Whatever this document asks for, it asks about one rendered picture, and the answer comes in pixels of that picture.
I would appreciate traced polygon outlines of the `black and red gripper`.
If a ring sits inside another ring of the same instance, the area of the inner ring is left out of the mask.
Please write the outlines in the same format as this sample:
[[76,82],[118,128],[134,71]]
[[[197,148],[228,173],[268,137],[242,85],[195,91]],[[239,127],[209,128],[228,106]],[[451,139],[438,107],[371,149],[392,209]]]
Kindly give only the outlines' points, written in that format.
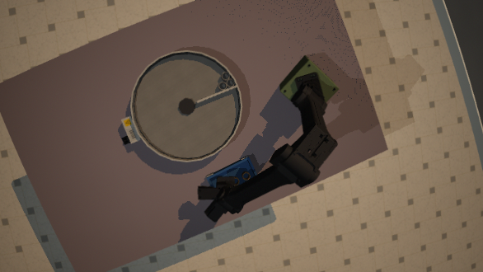
[[235,185],[235,178],[234,176],[218,176],[217,182],[226,182],[227,186],[234,186]]

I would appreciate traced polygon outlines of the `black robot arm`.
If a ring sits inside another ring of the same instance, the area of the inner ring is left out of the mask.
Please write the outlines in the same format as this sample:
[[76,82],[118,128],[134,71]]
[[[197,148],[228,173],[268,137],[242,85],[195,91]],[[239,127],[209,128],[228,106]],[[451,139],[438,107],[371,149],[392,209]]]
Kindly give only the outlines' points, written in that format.
[[[311,75],[312,77],[310,77]],[[298,81],[300,78],[302,80]],[[325,121],[322,120],[323,116],[321,117],[325,114],[327,103],[321,93],[317,73],[296,77],[295,82],[298,90],[293,95],[291,102],[301,112],[303,132],[314,122],[315,124],[292,146],[286,143],[274,151],[270,158],[273,166],[248,181],[234,186],[227,186],[226,182],[216,182],[218,188],[198,186],[198,200],[214,199],[204,211],[207,217],[214,222],[217,222],[217,219],[227,211],[231,214],[240,213],[244,204],[282,185],[295,183],[302,188],[311,184],[320,175],[318,169],[338,145],[337,141],[329,135],[326,124],[324,124]]]

